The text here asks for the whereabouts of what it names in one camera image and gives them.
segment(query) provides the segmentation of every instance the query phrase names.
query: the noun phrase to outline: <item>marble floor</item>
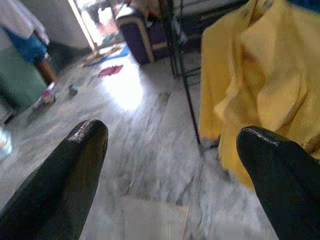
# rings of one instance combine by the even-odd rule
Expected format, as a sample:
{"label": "marble floor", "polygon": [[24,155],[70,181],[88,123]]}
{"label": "marble floor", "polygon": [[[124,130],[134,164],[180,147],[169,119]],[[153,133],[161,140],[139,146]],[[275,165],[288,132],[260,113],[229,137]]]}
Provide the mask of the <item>marble floor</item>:
{"label": "marble floor", "polygon": [[[187,56],[199,62],[199,54]],[[98,77],[122,65],[119,74]],[[79,87],[68,95],[68,86]],[[199,115],[200,86],[190,88]],[[27,109],[7,126],[13,152],[0,161],[0,206],[79,122],[109,129],[98,189],[82,240],[276,240],[256,195],[228,179],[217,149],[200,157],[181,82],[170,62],[132,56],[59,74],[57,101]]]}

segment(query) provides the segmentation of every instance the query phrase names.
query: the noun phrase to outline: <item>white cloth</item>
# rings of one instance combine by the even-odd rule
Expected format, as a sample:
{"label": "white cloth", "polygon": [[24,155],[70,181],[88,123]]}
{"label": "white cloth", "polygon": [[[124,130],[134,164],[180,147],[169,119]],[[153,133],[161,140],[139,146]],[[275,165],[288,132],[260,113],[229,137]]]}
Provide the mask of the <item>white cloth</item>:
{"label": "white cloth", "polygon": [[24,39],[36,32],[46,45],[49,44],[45,27],[18,0],[0,0],[0,26]]}

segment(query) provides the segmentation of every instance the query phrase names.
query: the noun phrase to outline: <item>blue mat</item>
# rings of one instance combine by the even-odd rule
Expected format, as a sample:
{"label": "blue mat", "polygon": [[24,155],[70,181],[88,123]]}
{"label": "blue mat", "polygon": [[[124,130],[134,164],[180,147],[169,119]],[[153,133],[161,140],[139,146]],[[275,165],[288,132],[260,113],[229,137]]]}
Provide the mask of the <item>blue mat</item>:
{"label": "blue mat", "polygon": [[111,59],[117,59],[117,58],[121,58],[121,57],[125,57],[130,53],[130,49],[128,47],[128,45],[125,45],[125,47],[122,49],[122,51],[118,54],[118,55],[114,55],[114,56],[107,56],[105,58],[102,58],[99,61],[95,61],[95,62],[91,62],[85,65],[85,67],[91,67],[97,64],[101,64],[105,61],[111,60]]}

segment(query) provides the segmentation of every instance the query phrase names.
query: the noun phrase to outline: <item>yellow garment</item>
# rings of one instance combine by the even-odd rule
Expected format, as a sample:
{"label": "yellow garment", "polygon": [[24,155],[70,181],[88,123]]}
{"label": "yellow garment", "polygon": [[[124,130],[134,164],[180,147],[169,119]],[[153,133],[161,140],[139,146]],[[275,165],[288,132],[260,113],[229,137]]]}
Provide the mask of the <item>yellow garment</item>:
{"label": "yellow garment", "polygon": [[236,150],[241,128],[261,126],[319,157],[320,15],[286,0],[250,0],[202,36],[200,136],[253,189]]}

